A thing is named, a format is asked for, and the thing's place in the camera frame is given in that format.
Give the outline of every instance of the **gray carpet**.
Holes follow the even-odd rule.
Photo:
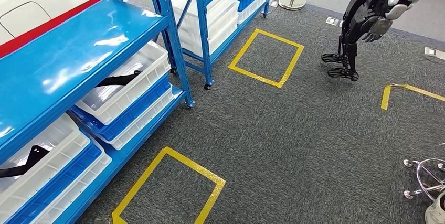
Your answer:
[[[392,82],[445,95],[445,62],[423,56],[430,41],[393,29],[359,45],[358,82],[330,79],[320,55],[336,51],[340,29],[311,6],[271,12],[215,65],[212,90],[189,70],[196,107],[176,109],[79,223],[111,213],[165,146],[226,180],[207,223],[423,222],[430,202],[403,197],[417,186],[402,160],[443,156],[445,103],[402,88],[393,88],[388,111],[380,101]],[[255,28],[305,46],[282,89],[227,68]],[[239,67],[282,76],[291,49],[264,37],[254,44],[264,47],[249,49]],[[190,223],[210,195],[205,178],[174,160],[161,164],[122,214],[129,223]]]

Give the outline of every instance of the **stanchion base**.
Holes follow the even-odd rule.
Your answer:
[[[278,0],[278,4],[287,10],[300,10],[306,4],[306,0],[293,0],[292,5],[290,5],[291,0]]]

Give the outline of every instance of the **red stripe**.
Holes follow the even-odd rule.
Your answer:
[[[74,15],[78,14],[79,12],[87,9],[94,3],[98,2],[99,0],[88,0],[85,3],[67,11],[66,13],[63,13],[56,18],[53,18],[52,20],[41,24],[40,26],[4,43],[3,45],[0,45],[0,58],[10,54],[11,52],[17,50],[18,48],[22,47],[23,45],[27,44],[28,42],[32,41],[33,39],[39,37],[40,35],[46,33],[47,31],[53,29],[54,27],[58,26],[65,20],[73,17]]]

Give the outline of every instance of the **black strap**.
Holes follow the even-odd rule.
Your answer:
[[[38,146],[33,145],[31,151],[29,152],[28,160],[26,164],[22,166],[0,169],[0,178],[15,177],[25,174],[31,167],[33,167],[37,162],[39,162],[49,151]]]
[[[109,85],[121,85],[125,86],[130,81],[132,81],[134,78],[136,78],[141,72],[138,70],[135,70],[134,74],[129,74],[127,76],[112,76],[107,77],[103,81],[101,81],[96,88],[102,87],[102,86],[109,86]]]

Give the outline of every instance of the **yellow floor tape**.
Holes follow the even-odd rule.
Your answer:
[[[417,93],[421,93],[421,94],[424,94],[424,95],[427,95],[429,97],[432,97],[432,98],[435,98],[437,100],[445,102],[445,97],[440,96],[438,94],[434,94],[434,93],[431,93],[429,91],[426,91],[426,90],[423,90],[423,89],[419,89],[419,88],[413,87],[413,86],[408,85],[408,84],[394,84],[393,83],[393,84],[390,84],[390,85],[386,86],[385,89],[383,90],[382,103],[380,104],[380,107],[381,107],[382,110],[388,110],[389,95],[391,94],[391,88],[392,87],[402,87],[402,88],[409,89],[411,91],[414,91],[414,92],[417,92]]]
[[[196,218],[195,223],[204,223],[204,220],[207,218],[207,215],[209,214],[211,208],[213,207],[216,199],[218,198],[219,194],[222,191],[222,188],[224,187],[224,184],[226,181],[211,171],[207,170],[206,168],[198,165],[193,160],[187,158],[186,156],[182,155],[181,153],[173,150],[170,147],[163,148],[158,155],[154,158],[150,166],[144,171],[144,173],[141,175],[141,177],[136,181],[136,183],[133,185],[133,187],[130,189],[130,191],[127,193],[127,195],[123,198],[123,200],[119,203],[118,207],[113,211],[111,214],[113,223],[114,224],[125,224],[126,222],[121,218],[121,213],[124,211],[125,207],[130,203],[131,199],[136,195],[137,191],[141,189],[142,185],[145,183],[145,181],[149,178],[153,170],[156,168],[156,166],[161,162],[161,160],[164,158],[165,154],[170,155],[172,158],[180,161],[184,165],[188,166],[189,168],[193,169],[194,171],[200,173],[204,177],[210,179],[211,181],[215,182],[216,186],[213,189],[212,193],[210,194],[210,197],[208,198],[207,202],[205,203],[204,207],[202,208],[201,212],[198,215],[198,218]]]
[[[293,56],[293,58],[291,60],[291,63],[288,65],[288,68],[286,69],[286,72],[284,73],[283,77],[281,78],[281,80],[279,82],[269,80],[267,78],[261,77],[261,76],[259,76],[257,74],[254,74],[252,72],[249,72],[249,71],[247,71],[245,69],[242,69],[242,68],[239,68],[239,67],[236,66],[236,64],[239,62],[241,57],[247,51],[247,49],[249,48],[250,44],[252,44],[253,40],[255,39],[255,37],[258,34],[266,35],[268,37],[271,37],[273,39],[279,40],[279,41],[284,42],[286,44],[289,44],[291,46],[295,46],[297,48],[296,52],[295,52],[295,55]],[[236,55],[234,60],[230,63],[228,68],[230,68],[230,69],[232,69],[234,71],[237,71],[239,73],[245,74],[245,75],[247,75],[247,76],[249,76],[251,78],[254,78],[256,80],[259,80],[259,81],[262,81],[264,83],[267,83],[269,85],[276,86],[277,88],[281,88],[284,85],[284,83],[288,80],[288,78],[289,78],[293,68],[295,67],[296,62],[298,61],[298,58],[301,55],[301,52],[303,51],[303,48],[304,48],[303,45],[297,44],[297,43],[295,43],[293,41],[287,40],[285,38],[281,38],[281,37],[279,37],[279,36],[277,36],[275,34],[271,34],[271,33],[268,33],[266,31],[263,31],[263,30],[260,30],[260,29],[255,29],[255,31],[253,31],[253,34],[250,36],[250,38],[247,40],[247,42],[244,44],[244,46],[238,52],[238,54]]]

